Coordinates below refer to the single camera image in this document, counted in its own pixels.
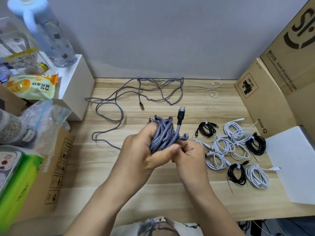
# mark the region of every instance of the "fingernail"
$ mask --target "fingernail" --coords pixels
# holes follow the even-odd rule
[[[175,144],[175,146],[173,146],[172,153],[178,152],[179,149],[180,149],[180,145]]]

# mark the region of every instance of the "wall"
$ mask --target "wall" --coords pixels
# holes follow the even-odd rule
[[[307,0],[49,2],[95,77],[238,79]]]

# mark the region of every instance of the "sf logo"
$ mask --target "sf logo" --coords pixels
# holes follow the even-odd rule
[[[302,49],[315,41],[315,31],[313,26],[315,22],[314,13],[313,9],[307,9],[301,16],[300,24],[298,26],[294,24],[291,27],[293,32],[288,31],[285,33],[283,39],[287,46],[292,49]]]

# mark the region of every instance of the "hand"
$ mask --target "hand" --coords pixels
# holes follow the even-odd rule
[[[152,122],[138,134],[128,136],[105,182],[115,186],[125,202],[144,186],[155,168],[169,162],[180,149],[180,145],[173,144],[152,154],[150,144],[156,132],[157,124]]]
[[[204,148],[192,140],[179,141],[181,150],[172,158],[185,188],[194,193],[210,186]]]

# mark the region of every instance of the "wood grain surface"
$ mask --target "wood grain surface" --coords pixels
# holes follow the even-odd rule
[[[93,97],[106,98],[127,79],[96,79]],[[219,125],[218,135],[223,135],[223,125],[228,121],[245,118],[240,125],[250,133],[257,131],[241,98],[234,88],[234,80],[223,80],[220,88],[214,89],[217,98],[207,97],[209,89],[200,86],[211,86],[213,80],[186,79],[184,95],[178,104],[170,106],[164,101],[147,101],[141,97],[145,109],[141,110],[138,96],[128,93],[118,99],[118,104],[124,110],[122,125],[111,132],[100,134],[98,139],[107,139],[112,144],[121,147],[124,139],[130,134],[136,134],[155,114],[167,118],[177,116],[179,106],[186,107],[180,134],[194,135],[202,121],[210,121]],[[163,88],[167,96],[179,83],[171,83]],[[142,83],[142,87],[152,87],[152,84]],[[160,91],[142,92],[150,98],[160,99]],[[177,91],[170,101],[174,102],[180,96]],[[94,190],[103,183],[110,173],[119,150],[110,147],[105,142],[94,142],[91,134],[94,131],[105,131],[116,125],[95,113],[96,104],[89,104],[84,120],[72,122],[72,132],[76,135],[69,157],[66,174],[58,199],[58,205],[52,216],[20,222],[11,227],[6,235],[54,235],[62,234],[76,215],[90,199]],[[112,119],[120,118],[119,109],[113,104],[106,104],[99,113]],[[212,144],[214,137],[206,138],[199,133],[198,139]],[[226,158],[236,162],[231,156]],[[267,154],[254,158],[251,163],[258,163],[263,168],[272,167]],[[227,182],[227,169],[213,171],[208,169],[208,177],[216,195],[226,206],[236,221],[251,219],[268,219],[294,216],[315,215],[315,206],[294,204],[289,201],[280,180],[275,172],[267,172],[271,181],[269,189],[254,188],[249,182],[239,186]],[[192,205],[185,193],[177,175],[174,163],[157,168],[147,184],[122,208],[115,226],[136,222],[148,217],[165,216],[174,221],[195,222]]]

